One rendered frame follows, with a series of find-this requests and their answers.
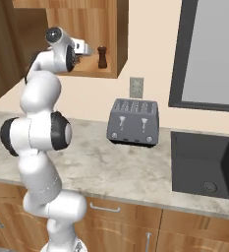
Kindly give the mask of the wooden wall cabinet door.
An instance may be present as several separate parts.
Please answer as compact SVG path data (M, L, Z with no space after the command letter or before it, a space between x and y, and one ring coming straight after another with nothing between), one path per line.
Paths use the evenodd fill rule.
M0 97L25 75L35 52L47 48L44 9L14 8L0 0Z

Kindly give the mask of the black sink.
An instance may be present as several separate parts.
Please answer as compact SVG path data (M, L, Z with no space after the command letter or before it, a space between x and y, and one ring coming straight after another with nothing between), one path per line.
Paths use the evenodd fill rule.
M171 132L172 190L229 199L221 170L229 137Z

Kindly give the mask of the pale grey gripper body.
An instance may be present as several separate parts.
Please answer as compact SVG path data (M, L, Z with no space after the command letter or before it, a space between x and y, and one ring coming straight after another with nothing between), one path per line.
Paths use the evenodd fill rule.
M90 56L91 54L92 54L91 47L86 42L84 42L83 43L83 55Z

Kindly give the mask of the grey four-slot toaster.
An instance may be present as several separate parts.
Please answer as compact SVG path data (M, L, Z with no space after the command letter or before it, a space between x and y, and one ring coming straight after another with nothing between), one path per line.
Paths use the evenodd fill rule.
M159 139L157 102L117 98L110 111L106 138L114 144L156 146Z

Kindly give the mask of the grey wall outlet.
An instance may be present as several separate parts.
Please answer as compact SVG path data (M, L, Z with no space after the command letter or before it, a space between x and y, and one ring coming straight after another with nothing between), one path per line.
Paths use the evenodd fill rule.
M143 78L139 77L130 78L130 97L131 98L143 97Z

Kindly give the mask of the dark brown pepper mill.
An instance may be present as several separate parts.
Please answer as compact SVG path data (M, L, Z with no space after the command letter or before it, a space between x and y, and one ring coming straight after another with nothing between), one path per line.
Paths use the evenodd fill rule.
M99 69L105 69L107 67L106 47L105 46L99 46L97 48L97 50L98 50L98 54L99 54L98 68Z

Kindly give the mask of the open wooden wall cabinet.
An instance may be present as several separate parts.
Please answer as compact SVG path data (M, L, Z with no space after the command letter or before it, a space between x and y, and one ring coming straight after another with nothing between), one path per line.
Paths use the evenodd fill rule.
M44 9L47 25L84 39L93 50L69 76L116 79L128 59L129 0L13 0L15 8ZM98 68L97 48L106 47L107 67Z

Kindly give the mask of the wooden cupboard door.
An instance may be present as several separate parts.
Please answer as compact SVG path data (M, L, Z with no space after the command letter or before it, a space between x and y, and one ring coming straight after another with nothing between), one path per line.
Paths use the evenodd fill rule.
M147 232L151 233L148 252L156 250L156 229L84 218L75 224L75 230L88 252L144 252Z
M229 252L229 242L160 231L156 252Z
M48 241L47 220L27 213L22 200L0 200L0 228L10 249L39 252Z

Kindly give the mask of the wooden drawer front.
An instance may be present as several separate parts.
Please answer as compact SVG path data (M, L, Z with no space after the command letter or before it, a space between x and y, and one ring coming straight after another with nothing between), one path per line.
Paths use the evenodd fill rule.
M0 200L22 200L26 192L23 186L0 182Z
M145 228L159 228L162 211L158 208L91 197L87 197L86 201L86 215L88 217L102 218L108 221L115 221ZM93 202L93 204L98 207L110 209L117 209L120 207L121 211L119 213L110 213L95 210L89 206L90 202Z
M164 210L160 229L197 238L229 242L229 220L226 219Z

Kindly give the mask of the dark framed window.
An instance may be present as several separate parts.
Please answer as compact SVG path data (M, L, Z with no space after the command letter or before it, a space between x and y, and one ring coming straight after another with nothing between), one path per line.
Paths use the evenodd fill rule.
M229 0L182 0L168 105L229 112Z

